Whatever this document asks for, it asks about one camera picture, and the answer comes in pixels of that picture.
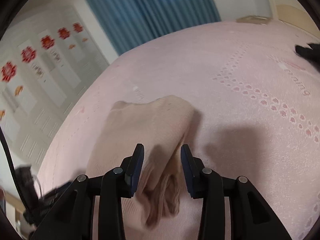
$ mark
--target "blue curtain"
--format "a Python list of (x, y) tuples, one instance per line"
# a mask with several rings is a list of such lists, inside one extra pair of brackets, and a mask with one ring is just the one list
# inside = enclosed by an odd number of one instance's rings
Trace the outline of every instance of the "blue curtain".
[(147, 41), (220, 21), (213, 0), (87, 0), (119, 55)]

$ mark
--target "metal screw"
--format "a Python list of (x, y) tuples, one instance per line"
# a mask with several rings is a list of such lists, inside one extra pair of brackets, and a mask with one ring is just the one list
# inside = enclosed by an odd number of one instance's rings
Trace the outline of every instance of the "metal screw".
[(248, 182), (248, 179), (247, 179), (245, 176), (240, 176), (240, 177), (239, 177), (239, 181), (240, 181), (241, 183), (247, 183), (247, 182)]
[(210, 173), (212, 172), (212, 170), (211, 170), (210, 168), (203, 168), (203, 169), (202, 169), (202, 172), (203, 172), (204, 174), (210, 174)]
[(79, 175), (79, 176), (77, 177), (77, 181), (82, 182), (82, 181), (85, 181), (86, 178), (87, 178), (87, 177), (86, 177), (85, 175)]
[(120, 174), (122, 171), (123, 171), (123, 169), (120, 167), (116, 167), (113, 169), (113, 173), (115, 173), (115, 174)]

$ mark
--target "black bracket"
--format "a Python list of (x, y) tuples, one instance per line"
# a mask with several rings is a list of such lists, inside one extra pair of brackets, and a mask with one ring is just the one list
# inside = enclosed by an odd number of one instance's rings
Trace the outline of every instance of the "black bracket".
[(144, 147), (137, 144), (133, 155), (105, 175), (79, 175), (41, 221), (31, 240), (91, 240), (95, 197), (100, 195), (99, 239), (125, 240), (121, 198), (137, 190)]
[(291, 240), (285, 227), (254, 185), (244, 176), (221, 177), (181, 147), (181, 162), (191, 197), (203, 198), (199, 240), (225, 239), (224, 197), (229, 197), (232, 240)]

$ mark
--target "white cabinet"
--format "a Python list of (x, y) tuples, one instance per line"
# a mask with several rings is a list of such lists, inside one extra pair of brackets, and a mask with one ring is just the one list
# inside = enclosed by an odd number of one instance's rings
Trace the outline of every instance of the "white cabinet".
[(0, 125), (38, 169), (64, 119), (108, 66), (72, 8), (46, 8), (0, 42)]

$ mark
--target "black object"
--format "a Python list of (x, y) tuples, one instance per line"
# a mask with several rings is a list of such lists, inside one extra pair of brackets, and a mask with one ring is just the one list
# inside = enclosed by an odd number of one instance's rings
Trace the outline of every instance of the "black object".
[(99, 204), (99, 239), (124, 240), (121, 198), (137, 190), (144, 159), (144, 147), (137, 144), (133, 155), (105, 175), (78, 176), (44, 217), (31, 240), (92, 239), (93, 207)]
[(37, 199), (37, 205), (30, 208), (30, 211), (25, 210), (23, 213), (24, 219), (30, 224), (35, 224), (38, 226), (46, 214), (50, 211), (53, 205), (58, 201), (61, 195), (66, 191), (66, 189), (71, 185), (71, 181), (63, 184), (58, 188), (54, 188), (49, 193), (42, 196), (40, 199)]
[(38, 206), (39, 199), (34, 187), (30, 169), (31, 166), (19, 167), (15, 169), (15, 173), (21, 192), (29, 207), (28, 209), (32, 210)]
[(296, 45), (296, 53), (301, 57), (312, 60), (320, 65), (320, 44), (310, 43), (308, 45), (311, 49)]
[(22, 240), (0, 208), (0, 236), (5, 240)]
[(199, 240), (224, 240), (224, 197), (229, 197), (232, 240), (291, 240), (283, 224), (252, 183), (244, 176), (221, 177), (193, 157), (187, 144), (181, 162), (188, 192), (203, 198)]
[(0, 127), (0, 141), (1, 141), (1, 144), (2, 144), (2, 147), (3, 147), (3, 150), (4, 150), (4, 154), (5, 154), (6, 158), (7, 158), (8, 166), (9, 166), (9, 169), (10, 169), (10, 173), (11, 173), (13, 182), (14, 182), (16, 188), (17, 188), (19, 197), (20, 197), (23, 205), (25, 206), (26, 210), (30, 212), (29, 205), (27, 204), (27, 202), (26, 202), (26, 200), (24, 198), (24, 195), (22, 194), (22, 189), (20, 187), (20, 184), (19, 184), (17, 176), (16, 176), (16, 172), (14, 170), (14, 166), (13, 166), (13, 162), (12, 162), (9, 146), (7, 144), (7, 141), (6, 141), (5, 137), (4, 137), (4, 134), (2, 132), (1, 127)]

